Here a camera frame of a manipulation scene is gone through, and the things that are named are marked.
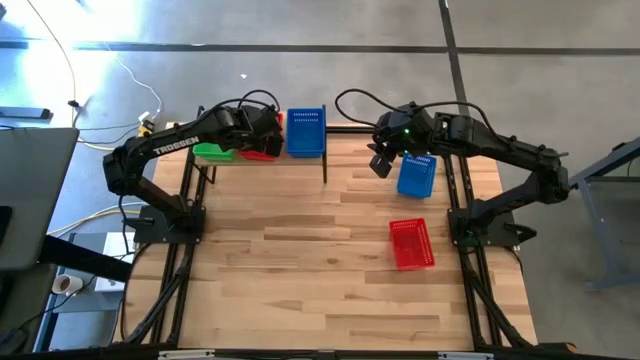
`blue basket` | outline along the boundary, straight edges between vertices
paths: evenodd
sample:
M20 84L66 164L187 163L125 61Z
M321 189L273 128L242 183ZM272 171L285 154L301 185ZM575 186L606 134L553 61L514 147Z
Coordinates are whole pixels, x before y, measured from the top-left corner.
M287 152L292 157L320 157L327 147L324 106L287 110Z
M398 192L417 198L428 198L433 190L436 177L436 158L433 156L413 157L405 154L398 177Z

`red plastic basket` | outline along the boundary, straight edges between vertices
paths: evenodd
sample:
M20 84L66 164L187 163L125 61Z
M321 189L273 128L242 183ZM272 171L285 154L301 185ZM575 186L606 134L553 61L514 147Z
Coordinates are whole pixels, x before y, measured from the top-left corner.
M282 127L282 122L284 120L284 114L282 112L278 113L278 124ZM270 156L265 154L264 152L259 152L255 150L247 150L240 151L240 156L247 160L257 160L257 161L273 161L277 159L275 156Z
M389 229L398 270L415 270L436 264L424 219L391 221Z

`concrete floor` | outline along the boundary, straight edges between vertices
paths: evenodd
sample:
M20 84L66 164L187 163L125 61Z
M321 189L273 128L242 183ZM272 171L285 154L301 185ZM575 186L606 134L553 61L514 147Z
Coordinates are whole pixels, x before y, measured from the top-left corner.
M132 41L188 44L445 46L437 0L33 0L64 41ZM23 1L3 1L0 40L49 38ZM458 46L531 48L637 48L640 2L634 0L449 0ZM56 47L36 41L28 50L0 49L0 101L39 105L55 112L52 125L68 126L71 82ZM106 51L71 51L78 96L87 103L78 126L111 126L136 120L157 104L134 84ZM123 52L118 56L163 98L162 120L192 119L212 105L254 88L273 91L283 107L328 105L328 119L342 120L332 105L347 87L368 89L390 103L454 100L447 54ZM502 134L568 151L573 174L640 134L640 62L637 56L461 55L467 98L482 106ZM374 120L383 110L353 97L345 110ZM85 133L115 139L121 130ZM78 146L51 228L116 203L105 187L99 151ZM499 166L503 187L524 179ZM632 168L640 174L640 163ZM516 212L536 228L522 247L524 276L540 341L570 341L586 353L637 357L640 286L600 293L584 282L602 274L579 194L562 204ZM120 219L95 221L81 231L114 231ZM109 328L111 319L82 314L60 318L53 346L82 347L107 341L109 331L69 339L65 331Z

